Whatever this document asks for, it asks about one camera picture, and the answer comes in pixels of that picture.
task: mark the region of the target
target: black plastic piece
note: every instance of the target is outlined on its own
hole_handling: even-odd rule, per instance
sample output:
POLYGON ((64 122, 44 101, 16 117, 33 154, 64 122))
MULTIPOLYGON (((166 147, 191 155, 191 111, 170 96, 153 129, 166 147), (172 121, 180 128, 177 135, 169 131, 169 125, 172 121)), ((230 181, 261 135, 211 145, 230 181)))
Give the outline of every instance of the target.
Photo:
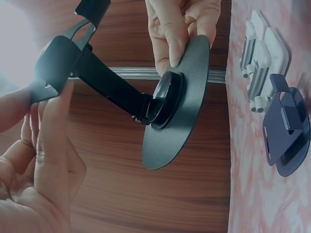
POLYGON ((80 49, 67 37, 57 36, 48 43, 35 65, 31 103, 57 97, 80 55, 80 49))
POLYGON ((291 175, 304 161, 310 146, 310 120, 299 90, 288 87, 284 75, 270 76, 272 103, 263 120, 267 160, 276 164, 283 177, 291 175))
POLYGON ((185 77, 182 73, 166 72, 155 88, 148 111, 154 128, 164 128, 172 119, 184 94, 185 77))
POLYGON ((84 50, 76 65, 75 73, 99 94, 131 114, 136 121, 149 124, 146 117, 152 97, 137 91, 102 63, 89 49, 84 50))
POLYGON ((110 4, 110 0, 81 0, 75 12, 76 14, 87 18, 96 28, 98 28, 110 4))

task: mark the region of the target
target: round black base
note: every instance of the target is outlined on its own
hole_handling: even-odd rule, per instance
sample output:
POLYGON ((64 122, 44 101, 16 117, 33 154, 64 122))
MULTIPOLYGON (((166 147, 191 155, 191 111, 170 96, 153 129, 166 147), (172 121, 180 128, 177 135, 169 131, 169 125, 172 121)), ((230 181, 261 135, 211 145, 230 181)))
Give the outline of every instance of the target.
POLYGON ((147 169, 159 169, 171 162, 183 148, 195 123, 205 96, 209 70, 209 42, 199 35, 193 38, 177 67, 169 68, 184 75, 183 92, 175 114, 168 124, 146 126, 142 160, 147 169))

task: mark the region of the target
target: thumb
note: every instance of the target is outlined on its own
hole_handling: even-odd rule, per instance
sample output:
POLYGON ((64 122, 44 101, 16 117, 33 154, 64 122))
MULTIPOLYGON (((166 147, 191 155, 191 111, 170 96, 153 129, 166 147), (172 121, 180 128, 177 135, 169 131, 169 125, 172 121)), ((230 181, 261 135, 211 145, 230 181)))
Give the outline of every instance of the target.
POLYGON ((171 67, 175 67, 184 53, 189 36, 187 25, 176 0, 150 0, 164 30, 169 45, 171 67))

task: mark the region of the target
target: wood grain panel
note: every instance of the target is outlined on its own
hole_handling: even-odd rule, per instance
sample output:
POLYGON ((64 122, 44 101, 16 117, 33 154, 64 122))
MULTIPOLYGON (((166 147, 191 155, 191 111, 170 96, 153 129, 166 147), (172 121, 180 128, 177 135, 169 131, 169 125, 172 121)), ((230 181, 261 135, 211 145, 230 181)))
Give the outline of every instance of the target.
MULTIPOLYGON (((74 14, 80 0, 10 0, 33 26, 38 47, 69 29, 81 18, 74 14)), ((231 0, 222 0, 222 13, 212 48, 211 69, 225 70, 230 31, 231 0)), ((112 0, 91 40, 94 53, 108 66, 154 66, 144 0, 112 0)))
MULTIPOLYGON (((144 92, 156 82, 130 81, 144 92)), ((149 171, 141 162, 144 127, 112 103, 80 89, 72 98, 69 135, 87 165, 72 205, 75 233, 225 233, 230 142, 225 85, 209 84, 196 127, 178 157, 149 171)), ((0 153, 20 125, 0 134, 0 153)))

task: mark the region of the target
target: black clip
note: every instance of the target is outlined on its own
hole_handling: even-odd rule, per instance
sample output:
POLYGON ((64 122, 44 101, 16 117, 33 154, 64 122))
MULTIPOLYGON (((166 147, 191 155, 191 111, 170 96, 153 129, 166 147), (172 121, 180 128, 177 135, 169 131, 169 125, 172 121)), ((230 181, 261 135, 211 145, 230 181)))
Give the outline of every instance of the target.
POLYGON ((263 120, 267 160, 281 176, 289 176, 304 161, 310 145, 310 121, 303 97, 288 87, 284 75, 272 74, 274 96, 263 120))

